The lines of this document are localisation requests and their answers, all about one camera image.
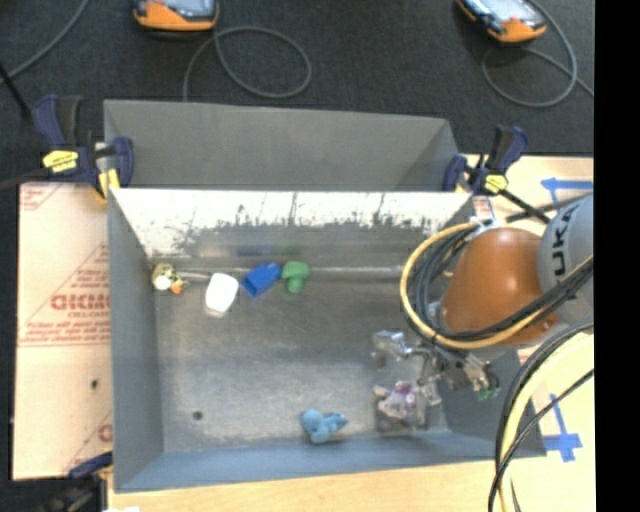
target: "orange device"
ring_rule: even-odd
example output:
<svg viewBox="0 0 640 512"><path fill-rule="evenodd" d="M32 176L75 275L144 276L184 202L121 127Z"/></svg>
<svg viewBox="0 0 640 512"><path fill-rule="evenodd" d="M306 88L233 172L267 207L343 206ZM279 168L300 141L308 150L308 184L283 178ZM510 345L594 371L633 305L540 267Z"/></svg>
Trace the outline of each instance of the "orange device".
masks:
<svg viewBox="0 0 640 512"><path fill-rule="evenodd" d="M501 43L517 44L542 35L542 15L524 0L456 0L462 11Z"/></svg>
<svg viewBox="0 0 640 512"><path fill-rule="evenodd" d="M143 27L164 32L201 32L218 19L217 0L134 0L133 17Z"/></svg>
<svg viewBox="0 0 640 512"><path fill-rule="evenodd" d="M516 313L543 293L538 280L541 237L515 227L487 230L466 247L445 291L442 319L457 332L482 329ZM558 321L550 313L515 332L505 343L541 338Z"/></svg>

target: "blue clamp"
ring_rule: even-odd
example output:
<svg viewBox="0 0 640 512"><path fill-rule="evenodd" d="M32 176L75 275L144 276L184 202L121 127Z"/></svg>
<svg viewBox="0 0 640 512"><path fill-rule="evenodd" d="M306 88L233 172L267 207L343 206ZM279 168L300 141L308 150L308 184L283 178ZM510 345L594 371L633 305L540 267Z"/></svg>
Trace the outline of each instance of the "blue clamp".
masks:
<svg viewBox="0 0 640 512"><path fill-rule="evenodd" d="M108 451L75 466L69 471L70 480L80 480L113 465L113 452Z"/></svg>
<svg viewBox="0 0 640 512"><path fill-rule="evenodd" d="M463 155L454 155L445 169L442 190L454 191L457 184L464 183L464 173L466 173L466 188L473 193L478 195L501 193L508 185L507 170L520 158L528 145L529 139L520 128L498 125L493 147L486 161L484 156L480 155L475 167L471 167Z"/></svg>
<svg viewBox="0 0 640 512"><path fill-rule="evenodd" d="M309 440L313 444L321 444L342 429L348 420L337 412L325 415L315 409L309 409L300 416L300 423L309 435Z"/></svg>
<svg viewBox="0 0 640 512"><path fill-rule="evenodd" d="M45 139L52 155L55 151L69 151L73 156L63 166L45 167L47 179L51 181L83 182L93 185L106 195L104 176L95 161L102 157L114 157L113 166L119 186L127 186L133 176L133 143L128 137L116 137L103 149L92 151L76 144L75 115L80 99L50 94L32 107L32 118L36 131Z"/></svg>
<svg viewBox="0 0 640 512"><path fill-rule="evenodd" d="M280 276L282 271L277 263L264 263L251 270L242 280L242 286L252 297L257 297L270 288Z"/></svg>

